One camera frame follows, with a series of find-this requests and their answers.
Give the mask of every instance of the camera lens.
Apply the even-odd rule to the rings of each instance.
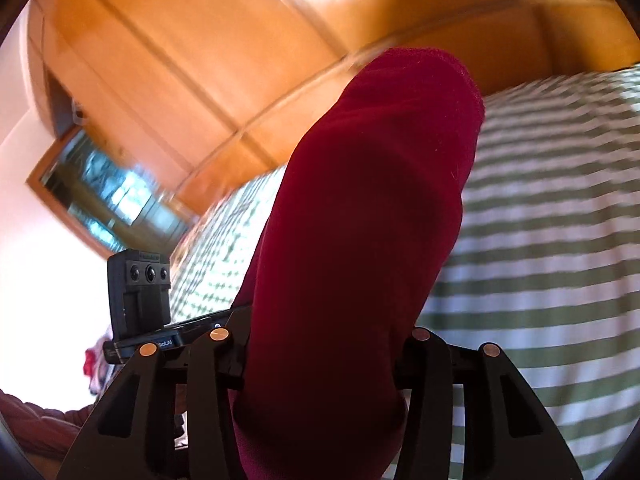
[[[156,278],[156,272],[152,266],[147,266],[146,271],[146,280],[151,283]]]

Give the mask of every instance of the wooden cabinet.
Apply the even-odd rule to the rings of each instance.
[[[286,162],[359,67],[436,46],[485,94],[615,70],[640,43],[613,0],[35,0],[30,66],[79,102],[101,148],[205,212]]]

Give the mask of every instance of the window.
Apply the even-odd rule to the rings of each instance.
[[[116,165],[80,127],[47,152],[29,184],[103,256],[125,248],[171,254],[195,220],[163,202],[148,174]]]

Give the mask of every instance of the red cloth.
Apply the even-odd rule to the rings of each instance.
[[[62,460],[93,406],[60,412],[22,402],[0,390],[0,413],[26,452]]]
[[[295,149],[236,301],[254,304],[234,399],[250,480],[379,479],[397,452],[392,366],[458,236],[483,118],[456,59],[392,49]]]
[[[84,351],[84,365],[82,366],[82,374],[85,377],[91,377],[95,369],[95,353],[92,348]]]

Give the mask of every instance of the white wall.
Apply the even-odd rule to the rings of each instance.
[[[84,350],[109,323],[106,262],[25,184],[53,142],[33,107],[26,12],[0,47],[0,389],[46,408],[93,401]]]

